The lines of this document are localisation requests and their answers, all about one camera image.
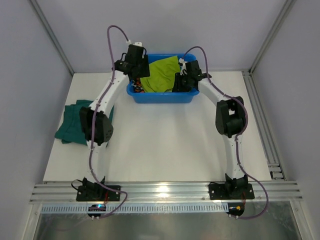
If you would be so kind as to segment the dark green shorts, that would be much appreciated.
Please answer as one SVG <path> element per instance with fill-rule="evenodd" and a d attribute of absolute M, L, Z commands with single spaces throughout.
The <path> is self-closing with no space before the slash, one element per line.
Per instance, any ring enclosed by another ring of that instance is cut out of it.
<path fill-rule="evenodd" d="M 64 107 L 63 122 L 54 137 L 63 144 L 76 143 L 100 146 L 108 142 L 113 135 L 113 112 L 109 115 L 96 109 L 93 101 L 80 99 L 75 104 Z"/>

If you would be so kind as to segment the blue plastic bin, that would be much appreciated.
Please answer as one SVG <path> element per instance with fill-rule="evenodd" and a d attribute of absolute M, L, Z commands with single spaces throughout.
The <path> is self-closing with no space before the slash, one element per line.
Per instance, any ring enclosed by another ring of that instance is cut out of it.
<path fill-rule="evenodd" d="M 183 53 L 150 53 L 148 54 L 148 63 L 176 56 L 178 59 L 184 56 Z M 138 93 L 134 90 L 134 83 L 131 81 L 126 92 L 138 104 L 187 104 L 190 103 L 194 96 L 200 92 L 193 88 L 189 92 L 147 92 Z"/>

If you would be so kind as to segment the right side aluminium rail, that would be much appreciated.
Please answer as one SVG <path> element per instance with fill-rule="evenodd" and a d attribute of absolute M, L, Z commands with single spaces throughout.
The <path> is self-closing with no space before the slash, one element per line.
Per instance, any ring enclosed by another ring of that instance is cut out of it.
<path fill-rule="evenodd" d="M 242 71 L 242 77 L 248 93 L 248 98 L 252 106 L 253 115 L 261 139 L 264 154 L 266 156 L 271 179 L 273 181 L 286 181 L 287 178 L 281 164 L 281 158 L 268 125 L 266 114 L 263 110 L 253 76 L 247 69 Z"/>

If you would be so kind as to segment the right aluminium frame post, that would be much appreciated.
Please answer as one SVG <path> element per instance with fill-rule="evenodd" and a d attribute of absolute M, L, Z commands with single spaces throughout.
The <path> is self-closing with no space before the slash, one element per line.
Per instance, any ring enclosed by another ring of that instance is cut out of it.
<path fill-rule="evenodd" d="M 266 38 L 264 39 L 262 46 L 260 47 L 254 61 L 249 69 L 249 73 L 252 75 L 254 71 L 257 69 L 258 65 L 260 64 L 261 60 L 263 59 L 264 55 L 267 53 L 267 50 L 270 48 L 271 44 L 273 43 L 275 37 L 277 36 L 278 32 L 280 31 L 283 23 L 285 22 L 286 18 L 288 17 L 289 13 L 291 12 L 293 6 L 295 5 L 295 0 L 286 0 L 283 6 L 280 9 L 277 17 L 274 20 Z"/>

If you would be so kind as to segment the controller board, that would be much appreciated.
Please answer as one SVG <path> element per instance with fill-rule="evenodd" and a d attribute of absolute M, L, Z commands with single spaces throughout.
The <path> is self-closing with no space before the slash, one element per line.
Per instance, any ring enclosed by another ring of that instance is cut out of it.
<path fill-rule="evenodd" d="M 106 213 L 106 205 L 105 204 L 93 204 L 88 207 L 87 215 L 92 219 L 99 220 L 102 215 Z"/>
<path fill-rule="evenodd" d="M 245 211 L 245 206 L 239 202 L 227 204 L 227 215 L 229 218 L 234 217 L 238 219 Z"/>

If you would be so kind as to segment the left controller board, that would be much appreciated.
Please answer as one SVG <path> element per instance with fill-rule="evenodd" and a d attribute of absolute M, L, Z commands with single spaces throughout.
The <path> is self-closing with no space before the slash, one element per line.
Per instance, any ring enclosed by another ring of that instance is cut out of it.
<path fill-rule="evenodd" d="M 106 205 L 105 204 L 93 204 L 88 207 L 87 215 L 92 219 L 99 220 L 102 215 L 106 213 Z"/>

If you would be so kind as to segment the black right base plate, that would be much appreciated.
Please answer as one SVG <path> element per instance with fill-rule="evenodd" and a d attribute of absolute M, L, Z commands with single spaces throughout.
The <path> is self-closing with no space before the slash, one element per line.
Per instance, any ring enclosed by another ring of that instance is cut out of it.
<path fill-rule="evenodd" d="M 208 185 L 210 200 L 253 200 L 255 193 L 253 186 L 248 184 L 245 187 L 227 188 L 225 184 L 211 182 Z"/>

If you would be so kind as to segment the orange black patterned shorts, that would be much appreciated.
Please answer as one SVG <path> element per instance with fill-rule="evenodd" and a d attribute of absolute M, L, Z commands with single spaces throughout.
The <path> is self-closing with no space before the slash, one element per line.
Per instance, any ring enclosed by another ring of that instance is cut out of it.
<path fill-rule="evenodd" d="M 134 93 L 144 93 L 145 92 L 140 78 L 136 78 L 136 79 L 132 80 L 132 87 L 133 87 Z"/>

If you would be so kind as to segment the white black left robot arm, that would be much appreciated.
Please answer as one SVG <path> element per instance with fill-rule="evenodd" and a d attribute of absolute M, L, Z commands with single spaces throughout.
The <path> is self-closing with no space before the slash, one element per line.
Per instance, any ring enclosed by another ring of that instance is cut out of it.
<path fill-rule="evenodd" d="M 79 111 L 81 130 L 90 149 L 88 167 L 95 182 L 90 183 L 83 179 L 78 196 L 89 197 L 93 201 L 103 201 L 109 190 L 120 192 L 118 189 L 105 186 L 104 180 L 99 181 L 93 166 L 93 163 L 104 158 L 105 148 L 113 135 L 111 110 L 131 79 L 150 76 L 147 50 L 141 42 L 129 44 L 127 52 L 122 55 L 124 59 L 114 63 L 111 77 L 98 97 L 88 107 L 82 107 Z"/>

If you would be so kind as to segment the aluminium frame post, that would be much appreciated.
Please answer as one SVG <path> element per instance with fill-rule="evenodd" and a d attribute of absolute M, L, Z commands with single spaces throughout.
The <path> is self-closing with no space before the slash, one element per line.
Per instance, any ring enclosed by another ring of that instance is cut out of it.
<path fill-rule="evenodd" d="M 71 76 L 73 76 L 75 74 L 75 71 L 74 71 L 70 61 L 68 60 L 67 55 L 65 54 L 58 38 L 56 37 L 56 34 L 54 33 L 49 21 L 47 20 L 47 17 L 45 16 L 40 4 L 38 3 L 37 0 L 29 0 L 28 2 L 31 5 L 32 9 L 34 10 L 41 25 L 43 26 L 44 31 L 46 32 L 47 36 L 49 37 L 50 41 L 52 42 L 54 48 L 56 49 L 59 57 L 63 61 L 68 72 L 70 73 Z"/>
<path fill-rule="evenodd" d="M 261 60 L 263 59 L 264 55 L 267 53 L 267 50 L 270 48 L 271 44 L 273 43 L 275 37 L 277 36 L 278 32 L 280 31 L 283 23 L 285 22 L 286 18 L 288 17 L 289 13 L 291 12 L 293 6 L 295 5 L 295 0 L 286 0 L 283 6 L 280 9 L 277 17 L 274 20 L 266 38 L 264 39 L 262 46 L 260 47 L 254 61 L 249 69 L 249 73 L 252 75 L 254 71 L 257 69 L 258 65 L 260 64 Z"/>

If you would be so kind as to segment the lime green shorts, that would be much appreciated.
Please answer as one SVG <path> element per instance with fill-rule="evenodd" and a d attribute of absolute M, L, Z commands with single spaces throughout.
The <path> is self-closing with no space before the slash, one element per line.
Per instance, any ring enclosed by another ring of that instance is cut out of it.
<path fill-rule="evenodd" d="M 175 83 L 175 74 L 181 68 L 176 55 L 156 60 L 149 64 L 150 76 L 140 78 L 145 93 L 172 92 Z"/>

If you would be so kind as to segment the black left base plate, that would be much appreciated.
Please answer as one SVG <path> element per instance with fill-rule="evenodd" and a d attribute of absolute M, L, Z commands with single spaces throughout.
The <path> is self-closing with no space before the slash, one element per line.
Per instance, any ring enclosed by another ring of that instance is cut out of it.
<path fill-rule="evenodd" d="M 77 202 L 118 202 L 120 193 L 103 188 L 98 183 L 87 181 L 77 189 Z"/>

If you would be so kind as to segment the left aluminium frame post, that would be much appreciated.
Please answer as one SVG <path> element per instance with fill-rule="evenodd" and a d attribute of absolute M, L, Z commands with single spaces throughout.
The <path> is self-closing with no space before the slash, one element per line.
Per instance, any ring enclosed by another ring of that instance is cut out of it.
<path fill-rule="evenodd" d="M 59 57 L 63 61 L 68 72 L 70 73 L 71 76 L 73 76 L 75 74 L 75 71 L 74 71 L 70 61 L 68 60 L 67 55 L 65 54 L 58 38 L 56 37 L 56 34 L 54 33 L 49 21 L 47 20 L 47 17 L 45 16 L 40 4 L 38 3 L 37 0 L 29 0 L 28 2 L 31 5 L 32 9 L 34 10 L 41 25 L 43 26 L 44 31 L 46 32 L 47 36 L 49 37 L 50 41 L 52 42 L 54 48 L 56 49 Z"/>

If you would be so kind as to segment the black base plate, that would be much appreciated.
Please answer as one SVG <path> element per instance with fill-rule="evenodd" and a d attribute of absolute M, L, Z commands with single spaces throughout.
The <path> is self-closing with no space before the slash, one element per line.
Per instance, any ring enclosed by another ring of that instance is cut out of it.
<path fill-rule="evenodd" d="M 245 187 L 227 188 L 225 184 L 211 182 L 208 185 L 210 200 L 253 200 L 255 193 L 253 186 L 248 184 Z"/>
<path fill-rule="evenodd" d="M 103 188 L 98 183 L 87 181 L 77 189 L 77 202 L 118 202 L 120 193 Z"/>

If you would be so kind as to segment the aluminium mounting rail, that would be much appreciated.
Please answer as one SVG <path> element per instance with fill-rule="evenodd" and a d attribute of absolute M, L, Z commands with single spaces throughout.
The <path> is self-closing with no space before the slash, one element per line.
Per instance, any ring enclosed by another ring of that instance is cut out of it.
<path fill-rule="evenodd" d="M 127 203 L 209 203 L 208 182 L 111 182 L 127 192 Z M 269 201 L 302 201 L 303 194 L 295 181 L 263 181 Z M 76 190 L 69 182 L 36 184 L 31 204 L 74 203 Z"/>

